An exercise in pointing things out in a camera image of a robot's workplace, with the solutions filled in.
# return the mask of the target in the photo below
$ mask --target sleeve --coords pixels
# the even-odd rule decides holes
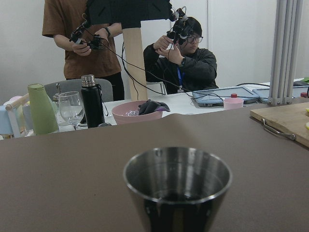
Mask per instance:
[[[61,6],[55,0],[45,0],[42,35],[66,35]]]
[[[217,60],[211,51],[200,49],[197,59],[186,57],[180,70],[185,73],[186,78],[209,85],[217,77]]]
[[[157,54],[152,45],[149,45],[144,50],[144,65],[146,70],[146,81],[148,82],[158,82],[159,79],[155,78],[153,75],[162,78],[162,69],[159,67],[159,54]]]

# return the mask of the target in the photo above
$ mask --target pink container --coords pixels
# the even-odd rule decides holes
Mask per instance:
[[[112,115],[118,125],[134,122],[144,122],[162,118],[162,111],[156,111],[147,115],[138,116],[126,116],[125,114],[130,110],[137,110],[139,105],[145,103],[146,101],[130,101],[112,109]]]
[[[225,98],[223,100],[225,110],[238,109],[243,107],[243,99],[241,98]]]

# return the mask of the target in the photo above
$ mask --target person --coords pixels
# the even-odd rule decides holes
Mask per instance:
[[[56,45],[65,50],[64,75],[67,80],[93,74],[111,82],[114,101],[123,100],[121,66],[113,53],[116,52],[113,38],[122,33],[121,24],[92,25],[83,33],[83,44],[69,40],[72,32],[85,21],[86,4],[87,0],[45,0],[42,35],[54,38]],[[86,42],[91,41],[94,34],[100,35],[101,42],[113,52],[104,46],[100,50],[91,49]]]
[[[218,88],[215,82],[216,57],[208,49],[198,47],[203,38],[200,23],[195,18],[188,17],[183,30],[189,33],[184,41],[180,39],[173,44],[172,39],[163,35],[145,48],[146,80],[160,81],[156,77],[164,80],[168,94]],[[173,49],[167,49],[170,44],[173,44]]]

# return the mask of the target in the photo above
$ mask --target blue lanyard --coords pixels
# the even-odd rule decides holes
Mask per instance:
[[[179,86],[182,87],[182,86],[183,86],[184,72],[183,72],[183,74],[181,75],[181,74],[180,74],[180,69],[179,69],[179,67],[177,67],[177,72],[178,72]]]

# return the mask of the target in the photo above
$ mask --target stainless steel cup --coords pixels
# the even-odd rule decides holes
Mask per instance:
[[[131,158],[124,179],[147,232],[205,232],[232,173],[213,154],[166,147]]]

